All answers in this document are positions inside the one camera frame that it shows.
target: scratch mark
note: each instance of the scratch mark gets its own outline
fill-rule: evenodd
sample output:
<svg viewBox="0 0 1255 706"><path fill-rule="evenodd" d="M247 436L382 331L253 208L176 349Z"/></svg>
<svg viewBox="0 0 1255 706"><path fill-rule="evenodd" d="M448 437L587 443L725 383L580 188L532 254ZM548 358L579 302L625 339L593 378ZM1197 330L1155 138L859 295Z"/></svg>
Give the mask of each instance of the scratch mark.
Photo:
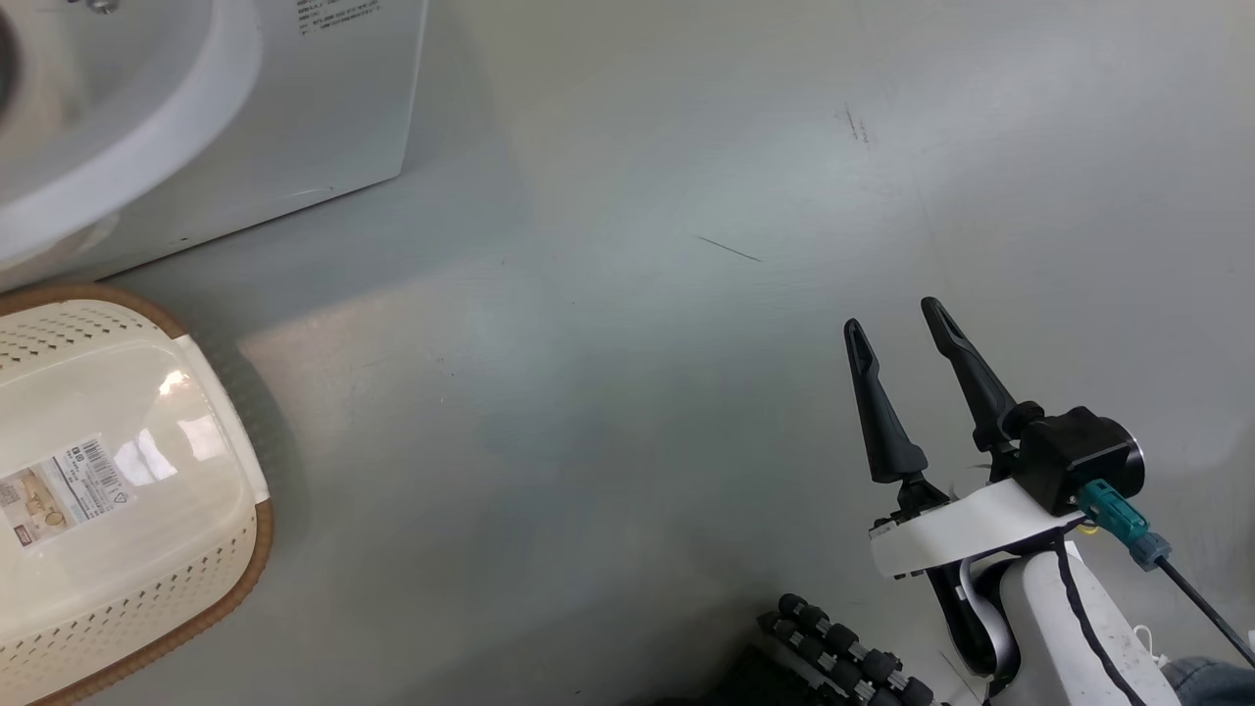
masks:
<svg viewBox="0 0 1255 706"><path fill-rule="evenodd" d="M950 665L950 668L954 670L954 676L959 677L959 681L963 682L963 686L968 687L968 693L970 693L971 697L976 700L976 703L980 703L980 697L976 696L976 692L971 688L971 685L968 683L968 680L963 678L963 675L960 675L959 670L955 668L954 662L951 662L950 658L945 656L945 652L941 652L940 650L937 650L937 655L940 655L941 658L945 660L946 665Z"/></svg>
<svg viewBox="0 0 1255 706"><path fill-rule="evenodd" d="M715 241L710 240L709 237L702 237L702 236L699 234L699 236L698 236L698 240L705 240L707 242L709 242L710 245L714 245L715 247L723 247L723 248L724 248L724 250L727 250L728 252L735 252L737 255L740 255L742 257L748 257L748 258L750 258L750 260L753 260L753 261L756 261L756 262L762 262L762 260L759 260L758 257L754 257L753 255L745 255L745 253L744 253L744 252L742 252L740 250L733 250L732 247L728 247L727 245L720 245L720 243L718 243L718 242L715 242Z"/></svg>
<svg viewBox="0 0 1255 706"><path fill-rule="evenodd" d="M850 114L850 103L846 103L846 119L850 120L850 133L858 139L858 128L855 127L855 117Z"/></svg>

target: cable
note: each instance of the cable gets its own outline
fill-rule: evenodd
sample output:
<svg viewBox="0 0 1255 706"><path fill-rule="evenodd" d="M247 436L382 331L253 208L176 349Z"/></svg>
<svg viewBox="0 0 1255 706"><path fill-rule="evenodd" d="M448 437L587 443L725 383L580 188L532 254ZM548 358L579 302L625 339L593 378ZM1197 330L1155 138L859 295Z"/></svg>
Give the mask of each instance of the cable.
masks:
<svg viewBox="0 0 1255 706"><path fill-rule="evenodd" d="M1251 652L1250 646L1242 642L1242 638L1237 637L1237 633L1234 632L1234 628L1230 627L1229 623L1226 623L1225 619L1220 617L1220 613L1217 613L1216 609L1211 607L1211 603L1207 603L1207 599L1204 598L1197 591L1195 591L1195 588L1190 586L1190 582L1185 581L1185 577L1181 576L1181 572L1176 571L1176 567L1173 567L1168 562L1168 558L1160 557L1155 561L1155 564L1158 568L1163 569L1163 573L1167 574L1170 579L1172 579L1172 583L1177 584L1177 588L1180 588L1182 593L1190 597L1190 601L1194 601L1194 604L1197 606L1200 611L1202 611L1204 616L1207 616L1207 618L1212 622L1212 624L1220 628L1220 632L1225 633L1225 637L1229 638L1229 642L1232 643L1234 648L1237 650L1239 653L1241 653L1242 660L1246 660L1247 662L1250 662L1252 667L1255 667L1255 652Z"/></svg>
<svg viewBox="0 0 1255 706"><path fill-rule="evenodd" d="M1086 636L1086 642L1089 643L1089 650L1093 651L1098 661L1102 662L1102 670L1107 672L1107 678L1111 680L1116 688L1128 697L1128 702L1132 706L1146 706L1142 697L1133 691L1133 687L1128 686L1124 681L1124 675L1119 673L1116 665L1112 663L1111 657L1107 656L1107 651L1103 650L1101 642L1098 642L1098 636L1094 633L1094 627L1089 623L1089 617L1086 616L1086 607L1081 603L1081 592L1077 591L1077 582L1072 578L1072 567L1068 564L1068 551L1063 544L1063 532L1058 533L1058 538L1054 543L1054 554L1059 558L1059 578L1063 579L1063 589L1068 594L1068 606L1072 607L1072 612L1077 616L1077 621L1081 622L1081 633Z"/></svg>
<svg viewBox="0 0 1255 706"><path fill-rule="evenodd" d="M1225 633L1225 637L1242 658L1255 667L1255 652L1251 651L1251 647L1237 637L1234 628L1220 617L1220 613L1207 603L1207 599L1195 591L1190 582L1185 581L1176 567L1168 563L1172 545L1151 532L1151 524L1123 495L1107 482L1094 480L1081 489L1078 507L1087 519L1116 535L1116 539L1128 548L1128 554L1137 562L1138 567L1147 572L1155 567L1163 569L1163 573L1172 579L1172 583L1177 584L1182 593L1190 597L1190 601L1194 601L1202 614L1207 616L1212 624Z"/></svg>

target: gray floor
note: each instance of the gray floor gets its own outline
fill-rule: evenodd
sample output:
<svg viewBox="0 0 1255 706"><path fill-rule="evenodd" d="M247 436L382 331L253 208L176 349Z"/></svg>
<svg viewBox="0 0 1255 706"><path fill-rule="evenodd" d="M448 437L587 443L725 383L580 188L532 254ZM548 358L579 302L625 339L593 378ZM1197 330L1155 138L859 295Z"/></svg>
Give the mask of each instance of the gray floor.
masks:
<svg viewBox="0 0 1255 706"><path fill-rule="evenodd" d="M279 535L93 703L643 703L782 591L958 700L922 581L872 568L840 336L974 488L930 293L1013 394L1138 435L1141 508L1255 627L1249 14L434 0L403 176L117 277L222 371ZM1160 650L1232 657L1081 548Z"/></svg>

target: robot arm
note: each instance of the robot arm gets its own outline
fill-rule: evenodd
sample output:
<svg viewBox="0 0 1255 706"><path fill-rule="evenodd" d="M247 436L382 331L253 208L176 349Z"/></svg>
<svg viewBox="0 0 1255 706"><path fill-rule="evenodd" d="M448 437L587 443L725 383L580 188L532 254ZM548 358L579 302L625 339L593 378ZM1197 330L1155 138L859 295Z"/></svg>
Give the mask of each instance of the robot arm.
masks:
<svg viewBox="0 0 1255 706"><path fill-rule="evenodd" d="M959 379L976 449L991 456L990 485L959 500L924 479L927 460L902 429L871 344L851 319L846 349L871 478L901 484L897 512L870 533L877 569L895 579L927 576L955 648L970 672L989 677L994 705L1177 703L1111 597L1063 548L1067 530L1094 520L1143 568L1180 579L1167 543L1124 500L1145 480L1137 443L1084 408L1050 418L1035 403L1017 404L941 302L924 298L922 308ZM1236 640L1219 616L1214 621Z"/></svg>

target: white appliance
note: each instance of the white appliance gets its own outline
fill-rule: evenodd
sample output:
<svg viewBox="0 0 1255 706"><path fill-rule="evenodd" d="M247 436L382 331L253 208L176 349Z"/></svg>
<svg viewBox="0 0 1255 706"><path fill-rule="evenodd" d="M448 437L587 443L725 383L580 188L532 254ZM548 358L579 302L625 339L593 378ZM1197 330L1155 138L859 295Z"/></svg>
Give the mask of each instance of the white appliance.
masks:
<svg viewBox="0 0 1255 706"><path fill-rule="evenodd" d="M425 0L0 0L0 288L390 178Z"/></svg>

